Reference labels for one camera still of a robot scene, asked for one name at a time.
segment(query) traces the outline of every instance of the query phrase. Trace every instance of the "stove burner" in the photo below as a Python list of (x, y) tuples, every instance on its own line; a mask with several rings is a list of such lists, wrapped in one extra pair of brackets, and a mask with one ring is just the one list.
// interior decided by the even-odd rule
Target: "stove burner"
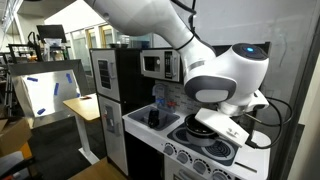
[(185, 128), (178, 128), (173, 131), (174, 140), (182, 144), (191, 144), (187, 139), (187, 130)]
[(233, 147), (223, 140), (216, 140), (212, 146), (201, 149), (207, 156), (217, 160), (229, 160), (235, 156)]

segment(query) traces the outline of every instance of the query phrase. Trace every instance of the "oven door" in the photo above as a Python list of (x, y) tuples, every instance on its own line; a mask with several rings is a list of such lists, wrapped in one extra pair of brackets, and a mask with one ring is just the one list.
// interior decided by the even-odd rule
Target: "oven door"
[(179, 82), (180, 55), (174, 50), (142, 50), (141, 74), (146, 77)]
[(114, 50), (91, 50), (94, 78), (98, 94), (120, 101)]
[(99, 97), (107, 156), (128, 175), (127, 154), (124, 140), (124, 126), (120, 104), (104, 97)]
[(165, 180), (206, 180), (168, 156), (164, 157), (164, 168)]

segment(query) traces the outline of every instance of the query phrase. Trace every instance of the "blue marking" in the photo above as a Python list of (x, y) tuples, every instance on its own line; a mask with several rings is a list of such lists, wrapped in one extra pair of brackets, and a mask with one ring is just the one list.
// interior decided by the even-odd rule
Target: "blue marking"
[(247, 48), (247, 51), (253, 52), (253, 49), (252, 48)]
[(59, 83), (56, 83), (56, 86), (54, 87), (54, 95), (58, 95), (58, 90), (59, 90)]
[(41, 115), (43, 112), (45, 112), (46, 111), (46, 109), (45, 108), (43, 108), (43, 109), (40, 109), (38, 112), (37, 112), (37, 114), (38, 115)]
[(33, 82), (38, 82), (37, 78), (32, 78), (32, 77), (27, 77), (27, 80), (33, 81)]
[(71, 84), (72, 83), (72, 79), (69, 73), (66, 74), (68, 82)]

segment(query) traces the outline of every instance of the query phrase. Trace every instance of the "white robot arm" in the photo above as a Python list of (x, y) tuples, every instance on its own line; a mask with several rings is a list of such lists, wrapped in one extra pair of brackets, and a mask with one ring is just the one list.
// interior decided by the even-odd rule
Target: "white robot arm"
[[(162, 36), (181, 54), (186, 94), (203, 103), (219, 102), (219, 112), (215, 111), (208, 116), (210, 111), (200, 110), (197, 120), (235, 144), (244, 144), (248, 134), (229, 117), (253, 110), (258, 107), (256, 101), (263, 107), (268, 106), (258, 91), (269, 62), (268, 56), (260, 48), (250, 44), (236, 44), (216, 57), (210, 46), (194, 37), (175, 12), (170, 0), (85, 2), (124, 34), (139, 36), (156, 33)], [(224, 128), (214, 128), (212, 122), (215, 121), (205, 121), (215, 118), (216, 115), (212, 114), (217, 113), (219, 117), (222, 115), (224, 119), (230, 119), (230, 123), (223, 122), (226, 124)]]

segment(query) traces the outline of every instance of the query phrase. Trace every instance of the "sink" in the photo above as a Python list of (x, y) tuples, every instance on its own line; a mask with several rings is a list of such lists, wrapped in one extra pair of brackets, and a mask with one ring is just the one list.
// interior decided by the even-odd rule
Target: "sink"
[(169, 113), (164, 110), (157, 109), (157, 108), (154, 108), (151, 106), (144, 107), (134, 113), (131, 113), (128, 115), (128, 117), (148, 126), (146, 118), (149, 116), (149, 112), (151, 110), (159, 110), (159, 117), (164, 117), (166, 120), (166, 124), (164, 124), (164, 126), (162, 126), (160, 128), (154, 128), (154, 130), (157, 130), (157, 131), (164, 130), (165, 128), (167, 128), (168, 126), (170, 126), (172, 123), (174, 123), (176, 120), (178, 120), (180, 118), (180, 116), (178, 116), (176, 114), (172, 114), (172, 113)]

